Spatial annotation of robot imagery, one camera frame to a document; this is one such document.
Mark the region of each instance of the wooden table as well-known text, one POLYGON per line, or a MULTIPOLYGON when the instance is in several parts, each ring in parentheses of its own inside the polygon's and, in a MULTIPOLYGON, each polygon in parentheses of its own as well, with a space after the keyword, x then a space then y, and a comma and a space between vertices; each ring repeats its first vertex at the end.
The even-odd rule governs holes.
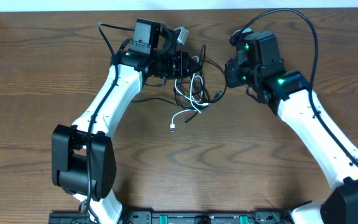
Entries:
MULTIPOLYGON (((266 10, 21 12, 0 13, 0 223, 45 223, 52 210, 75 210, 78 201, 51 181, 51 134, 70 125, 105 81, 109 50, 98 21, 134 27, 138 17, 184 26, 185 50, 221 66, 235 56, 227 38, 266 10)), ((358 146, 358 9, 302 9, 316 26, 319 64, 315 90, 333 120, 358 146)), ((280 43, 288 70, 309 77, 313 44, 308 26, 294 14, 256 22, 280 43)), ((107 30, 115 49, 132 33, 107 30)), ((210 92, 223 76, 205 66, 210 92)), ((165 88, 145 87, 137 99, 173 99, 165 88)), ((162 101, 130 104, 114 136, 117 178, 126 205, 155 210, 253 210, 286 208, 330 193, 316 161, 296 134, 258 105, 245 88, 186 125, 190 114, 162 101)))

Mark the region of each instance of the white wall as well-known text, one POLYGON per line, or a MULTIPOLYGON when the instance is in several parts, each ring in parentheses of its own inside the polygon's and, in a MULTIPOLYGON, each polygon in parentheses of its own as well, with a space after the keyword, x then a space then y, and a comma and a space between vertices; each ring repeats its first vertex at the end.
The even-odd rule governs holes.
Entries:
POLYGON ((0 12, 358 7, 358 0, 0 0, 0 12))

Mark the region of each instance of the wooden tabletop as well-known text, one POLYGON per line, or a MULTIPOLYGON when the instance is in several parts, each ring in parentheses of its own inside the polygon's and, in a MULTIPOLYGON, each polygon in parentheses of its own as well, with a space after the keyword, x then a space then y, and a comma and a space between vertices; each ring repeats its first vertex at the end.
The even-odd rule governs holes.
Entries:
MULTIPOLYGON (((45 223, 52 210, 78 201, 51 180, 51 134, 89 106, 109 69, 99 21, 134 27, 138 17, 186 27, 186 47, 222 67, 235 49, 228 37, 258 10, 0 13, 0 223, 45 223)), ((302 9, 316 27, 319 61, 315 90, 338 126, 358 147, 358 9, 302 9)), ((294 14, 256 22, 278 37, 287 70, 309 77, 314 47, 309 27, 294 14)), ((117 49, 131 32, 106 29, 117 49)), ((224 78, 204 67, 208 90, 224 78)), ((173 100, 172 82, 146 86, 137 99, 173 100)), ((154 210, 287 208, 330 193, 299 137, 268 106, 239 87, 186 125, 191 114, 162 101, 130 104, 113 140, 113 190, 126 205, 154 210)))

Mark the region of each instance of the white background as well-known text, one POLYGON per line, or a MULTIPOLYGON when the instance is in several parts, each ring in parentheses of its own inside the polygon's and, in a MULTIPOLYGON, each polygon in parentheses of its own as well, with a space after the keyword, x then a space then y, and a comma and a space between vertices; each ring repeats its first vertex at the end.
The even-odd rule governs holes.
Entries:
POLYGON ((0 0, 0 12, 358 7, 358 0, 0 0))

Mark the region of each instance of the green strip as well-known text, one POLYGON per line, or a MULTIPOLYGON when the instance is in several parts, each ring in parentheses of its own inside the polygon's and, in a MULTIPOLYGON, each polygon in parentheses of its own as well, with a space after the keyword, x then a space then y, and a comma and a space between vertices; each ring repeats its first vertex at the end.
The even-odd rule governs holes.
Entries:
POLYGON ((168 224, 168 216, 167 215, 160 215, 160 224, 168 224))
POLYGON ((240 224, 248 224, 248 216, 240 217, 240 224))

